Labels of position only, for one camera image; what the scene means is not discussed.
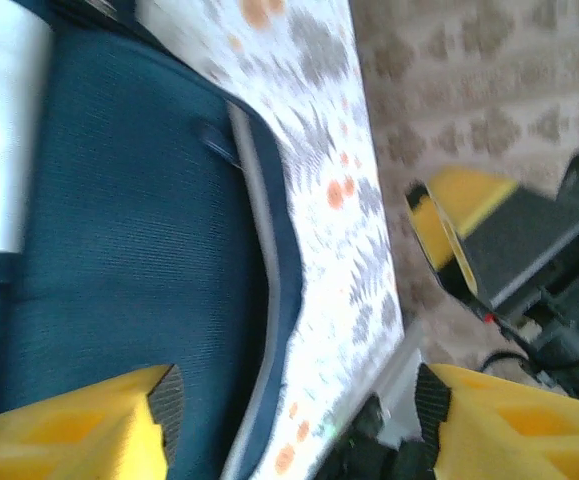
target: gray leaf pattern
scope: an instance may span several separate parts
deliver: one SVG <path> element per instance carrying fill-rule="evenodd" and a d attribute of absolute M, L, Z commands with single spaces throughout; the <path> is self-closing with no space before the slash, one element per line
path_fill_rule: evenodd
<path fill-rule="evenodd" d="M 369 115 L 367 113 L 367 105 L 364 102 L 356 102 L 351 106 L 351 117 L 358 129 L 369 129 Z"/>
<path fill-rule="evenodd" d="M 513 16 L 494 0 L 477 3 L 476 16 L 462 22 L 462 41 L 465 52 L 479 52 L 491 59 L 502 47 L 515 28 Z"/>
<path fill-rule="evenodd" d="M 218 7 L 221 0 L 202 0 L 205 7 L 205 12 L 211 20 L 217 20 L 219 17 Z"/>
<path fill-rule="evenodd" d="M 349 295 L 351 303 L 362 301 L 378 290 L 382 282 L 384 269 L 390 265 L 389 240 L 380 235 L 370 238 L 370 251 L 358 250 L 359 258 L 354 262 L 356 271 L 353 274 L 353 285 Z"/>
<path fill-rule="evenodd" d="M 415 165 L 427 148 L 427 141 L 406 123 L 396 126 L 387 138 L 391 159 L 407 166 Z"/>
<path fill-rule="evenodd" d="M 382 195 L 380 189 L 366 178 L 358 181 L 358 199 L 360 210 L 364 215 L 378 214 L 382 212 Z"/>
<path fill-rule="evenodd" d="M 380 314 L 380 319 L 382 320 L 382 325 L 385 328 L 393 327 L 396 323 L 398 312 L 396 312 L 396 303 L 394 302 L 391 295 L 387 295 L 382 301 L 382 311 Z"/>
<path fill-rule="evenodd" d="M 557 0 L 540 0 L 531 12 L 531 21 L 547 31 L 556 30 L 558 27 Z"/>
<path fill-rule="evenodd" d="M 360 307 L 360 313 L 356 319 L 356 324 L 353 326 L 353 343 L 358 345 L 365 343 L 369 337 L 369 322 L 371 322 L 371 315 L 373 308 L 369 305 Z"/>
<path fill-rule="evenodd" d="M 552 143 L 560 142 L 560 128 L 566 126 L 566 121 L 560 119 L 560 105 L 551 107 L 529 125 L 529 133 L 538 135 Z"/>
<path fill-rule="evenodd" d="M 229 79 L 227 71 L 211 59 L 204 62 L 202 72 L 212 80 L 226 82 Z"/>
<path fill-rule="evenodd" d="M 291 161 L 285 162 L 287 180 L 293 188 L 309 188 L 320 179 L 322 164 L 329 158 L 329 150 L 334 147 L 327 121 L 319 118 L 312 107 L 311 118 L 296 112 L 294 114 L 302 131 L 281 122 L 282 129 L 290 141 L 287 154 Z"/>
<path fill-rule="evenodd" d="M 349 71 L 345 45 L 326 24 L 297 11 L 289 21 L 291 38 L 301 50 L 300 68 L 305 79 L 320 87 L 326 78 L 340 79 Z"/>
<path fill-rule="evenodd" d="M 400 80 L 415 58 L 415 51 L 400 37 L 393 34 L 389 44 L 379 45 L 374 51 L 376 73 L 379 77 Z"/>
<path fill-rule="evenodd" d="M 281 63 L 275 57 L 272 57 L 271 61 L 256 56 L 242 57 L 238 64 L 249 77 L 263 77 L 265 83 L 288 90 L 290 94 L 300 95 L 308 90 L 306 84 L 300 80 L 299 73 L 291 65 Z"/>
<path fill-rule="evenodd" d="M 500 108 L 487 109 L 484 118 L 471 121 L 471 143 L 476 152 L 488 152 L 493 157 L 505 153 L 520 138 L 518 124 Z"/>

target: black rubber pad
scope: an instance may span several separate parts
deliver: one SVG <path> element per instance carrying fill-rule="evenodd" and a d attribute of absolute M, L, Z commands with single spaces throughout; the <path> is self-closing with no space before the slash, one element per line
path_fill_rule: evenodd
<path fill-rule="evenodd" d="M 422 183 L 416 183 L 405 195 L 409 208 L 415 210 L 425 197 L 429 196 L 427 187 Z"/>
<path fill-rule="evenodd" d="M 440 424 L 447 421 L 451 403 L 451 389 L 431 369 L 420 365 L 416 383 L 416 411 L 426 445 L 426 461 L 431 469 L 440 453 Z"/>
<path fill-rule="evenodd" d="M 176 460 L 182 423 L 182 375 L 172 365 L 160 383 L 147 396 L 154 421 L 162 426 L 165 458 L 172 466 Z"/>

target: gray trim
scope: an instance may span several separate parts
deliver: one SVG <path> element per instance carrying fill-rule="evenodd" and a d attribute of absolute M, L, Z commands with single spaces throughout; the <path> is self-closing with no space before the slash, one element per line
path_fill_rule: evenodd
<path fill-rule="evenodd" d="M 414 322 L 387 361 L 374 387 L 385 418 L 378 441 L 396 449 L 403 440 L 422 436 L 415 394 L 418 369 L 422 363 L 420 347 L 423 337 L 422 323 Z"/>
<path fill-rule="evenodd" d="M 258 230 L 260 247 L 267 271 L 269 284 L 269 303 L 267 307 L 267 334 L 265 350 L 258 372 L 258 378 L 249 400 L 249 405 L 236 434 L 236 438 L 225 462 L 221 480 L 233 480 L 238 478 L 240 466 L 251 431 L 258 415 L 262 402 L 262 396 L 266 389 L 276 354 L 276 342 L 278 337 L 278 315 L 280 312 L 280 268 L 278 266 L 278 251 L 272 226 L 271 210 L 267 200 L 267 191 L 260 169 L 256 147 L 251 135 L 248 115 L 238 106 L 229 104 L 229 116 L 233 126 L 238 156 L 244 173 L 245 182 L 251 200 L 251 209 Z"/>

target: black machine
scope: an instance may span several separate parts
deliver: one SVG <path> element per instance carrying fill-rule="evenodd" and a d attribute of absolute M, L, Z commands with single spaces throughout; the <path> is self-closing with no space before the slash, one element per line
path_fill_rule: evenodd
<path fill-rule="evenodd" d="M 579 154 L 556 199 L 510 179 L 454 168 L 407 194 L 418 240 L 438 282 L 526 357 L 536 380 L 579 399 Z"/>

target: black cable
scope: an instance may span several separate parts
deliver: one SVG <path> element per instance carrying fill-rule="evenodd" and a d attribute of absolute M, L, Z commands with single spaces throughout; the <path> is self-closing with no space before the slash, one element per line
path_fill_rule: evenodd
<path fill-rule="evenodd" d="M 512 352 L 511 350 L 496 350 L 495 352 L 491 353 L 487 358 L 485 358 L 478 371 L 480 373 L 484 373 L 494 363 L 500 362 L 502 360 L 519 360 L 521 364 L 530 362 L 530 360 L 527 357 L 517 352 Z"/>
<path fill-rule="evenodd" d="M 535 348 L 531 346 L 524 338 L 518 335 L 513 328 L 506 325 L 504 322 L 499 321 L 498 326 L 500 327 L 501 332 L 507 333 L 513 340 L 518 344 L 522 350 L 527 354 L 529 365 L 534 366 L 537 371 L 544 370 L 545 372 L 556 372 L 559 370 L 569 370 L 571 368 L 579 367 L 579 358 L 572 360 L 570 362 L 565 363 L 550 363 L 550 362 L 543 362 L 540 359 L 540 355 L 536 352 Z"/>

